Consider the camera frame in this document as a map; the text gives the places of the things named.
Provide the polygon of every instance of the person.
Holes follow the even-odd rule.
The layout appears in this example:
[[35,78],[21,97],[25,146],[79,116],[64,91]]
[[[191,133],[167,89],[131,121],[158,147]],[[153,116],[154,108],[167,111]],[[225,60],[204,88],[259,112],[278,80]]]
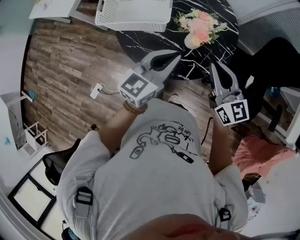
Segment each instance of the person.
[[213,117],[208,165],[200,157],[194,117],[174,100],[152,99],[147,109],[125,102],[98,132],[90,131],[57,188],[58,204],[75,235],[82,240],[238,239],[234,232],[247,223],[247,200],[240,171],[232,165],[229,130]]

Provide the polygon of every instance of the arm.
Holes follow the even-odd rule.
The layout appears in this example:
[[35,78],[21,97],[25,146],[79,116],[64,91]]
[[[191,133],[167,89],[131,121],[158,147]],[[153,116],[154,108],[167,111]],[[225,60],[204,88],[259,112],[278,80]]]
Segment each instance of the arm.
[[212,110],[212,115],[214,118],[214,128],[208,166],[212,174],[216,175],[231,165],[232,161],[229,146],[229,129],[223,126],[214,110]]
[[122,138],[131,124],[134,122],[137,115],[143,113],[144,110],[145,108],[136,109],[132,105],[123,105],[122,108],[99,130],[101,142],[107,147],[110,154],[120,146]]
[[56,190],[57,204],[68,226],[80,239],[90,239],[90,223],[87,218],[75,216],[74,196],[81,186],[93,190],[95,173],[109,158],[110,153],[101,142],[98,132],[90,131],[80,141],[62,172]]
[[217,113],[213,111],[214,129],[210,151],[209,168],[220,188],[225,192],[225,208],[230,211],[229,230],[241,232],[248,221],[248,205],[240,170],[232,165],[229,129],[224,127]]

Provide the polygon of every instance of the white laundry basket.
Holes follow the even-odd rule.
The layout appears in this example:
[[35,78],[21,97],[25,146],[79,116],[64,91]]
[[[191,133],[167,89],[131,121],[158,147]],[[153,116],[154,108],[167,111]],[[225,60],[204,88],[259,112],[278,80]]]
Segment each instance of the white laundry basket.
[[164,32],[172,5],[173,0],[99,0],[95,24],[115,31]]

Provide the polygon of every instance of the sneaker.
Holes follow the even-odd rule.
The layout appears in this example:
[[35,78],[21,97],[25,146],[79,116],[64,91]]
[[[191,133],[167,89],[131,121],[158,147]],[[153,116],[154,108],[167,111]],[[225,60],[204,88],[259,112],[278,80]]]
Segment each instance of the sneaker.
[[178,103],[178,94],[172,94],[168,100],[168,103]]

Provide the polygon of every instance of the pink flower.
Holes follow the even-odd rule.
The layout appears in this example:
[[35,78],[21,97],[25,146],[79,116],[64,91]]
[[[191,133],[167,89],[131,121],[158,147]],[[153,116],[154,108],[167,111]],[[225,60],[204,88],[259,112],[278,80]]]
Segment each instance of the pink flower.
[[207,21],[202,20],[201,18],[194,18],[188,24],[190,26],[190,32],[199,32],[199,31],[209,32],[210,31]]
[[207,19],[210,17],[210,15],[209,15],[208,13],[206,13],[206,12],[201,12],[201,13],[199,14],[199,17],[200,17],[201,19],[203,19],[203,20],[207,20]]
[[191,40],[194,46],[200,47],[202,42],[199,38],[197,38],[197,36],[193,36]]
[[195,36],[199,39],[201,43],[207,43],[210,40],[210,36],[205,31],[200,31],[195,34]]

